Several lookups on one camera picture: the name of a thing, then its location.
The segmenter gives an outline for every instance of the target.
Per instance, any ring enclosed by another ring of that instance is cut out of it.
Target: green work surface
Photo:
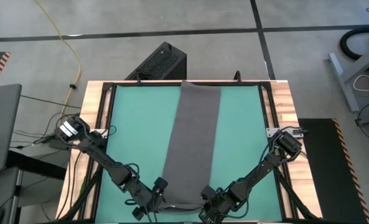
[[[140,180],[150,188],[162,176],[179,97],[179,86],[117,87],[111,120],[117,131],[109,137],[107,153],[124,164],[138,164]],[[222,86],[210,186],[225,188],[245,176],[258,164],[266,145],[258,87]],[[135,206],[124,204],[129,198],[104,172],[96,222],[139,222],[132,216]],[[249,212],[241,220],[281,221],[273,173],[252,190],[249,201]],[[230,215],[240,216],[245,208]],[[200,222],[198,213],[160,213],[157,217],[158,222]],[[147,216],[141,222],[148,222]]]

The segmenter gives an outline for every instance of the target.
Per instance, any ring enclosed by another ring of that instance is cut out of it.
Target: gray towel
[[[220,87],[183,81],[162,177],[168,182],[163,212],[190,212],[205,203],[220,106]]]

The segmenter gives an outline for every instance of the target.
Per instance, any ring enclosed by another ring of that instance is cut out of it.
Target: gray floor
[[[255,28],[249,0],[56,0],[40,1],[64,35]],[[263,27],[342,26],[369,24],[367,0],[257,0]],[[289,80],[298,117],[337,118],[360,179],[369,207],[369,139],[355,126],[355,114],[334,80],[328,53],[347,60],[338,48],[346,30],[265,33],[267,47],[277,79]],[[0,0],[0,37],[55,35],[49,21],[34,0]],[[349,41],[362,53],[369,46],[369,35]],[[80,106],[88,80],[124,79],[159,44],[170,42],[188,54],[188,78],[231,79],[236,70],[243,78],[268,79],[257,33],[172,35],[110,39],[69,40],[82,63],[78,90],[70,100]],[[0,42],[0,51],[11,52],[0,77],[0,85],[21,83],[22,94],[63,103],[68,84],[77,72],[71,52],[59,41]],[[359,95],[361,104],[368,97]],[[42,133],[49,118],[60,107],[21,99],[16,129]],[[14,140],[27,140],[14,136]],[[45,146],[28,147],[22,153],[39,156],[54,152]],[[57,165],[67,153],[47,158]],[[42,177],[25,174],[24,185]],[[26,190],[21,205],[45,203],[54,217],[62,182],[49,179]],[[24,207],[21,223],[45,222],[40,205]]]

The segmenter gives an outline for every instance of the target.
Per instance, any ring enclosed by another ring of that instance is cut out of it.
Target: black box
[[[125,80],[186,80],[187,54],[163,42]]]

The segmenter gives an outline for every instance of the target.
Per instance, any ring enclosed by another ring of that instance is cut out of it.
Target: yellow cable
[[[54,21],[52,18],[50,18],[49,14],[46,12],[46,10],[40,5],[40,3],[38,2],[38,0],[35,0],[36,4],[40,7],[40,9],[44,12],[44,14],[47,16],[47,18],[49,19],[49,21],[52,23],[52,25],[54,26],[54,29],[55,31],[57,31],[57,34],[58,36],[60,37],[60,40],[72,51],[73,55],[75,56],[77,62],[78,62],[78,75],[77,77],[75,78],[75,81],[73,81],[73,84],[76,85],[77,84],[77,81],[79,80],[80,78],[80,73],[81,73],[81,68],[80,68],[80,62],[79,62],[79,57],[77,55],[77,53],[74,51],[74,49],[71,47],[71,45],[69,45],[61,36],[61,33],[60,31],[58,30],[57,26],[55,25]],[[68,103],[68,100],[70,98],[70,95],[71,95],[71,92],[72,92],[72,88],[70,88],[70,91],[68,92],[68,95],[65,99],[65,105]],[[64,114],[64,111],[65,111],[65,106],[62,107],[62,110],[61,110],[61,117],[63,116]]]

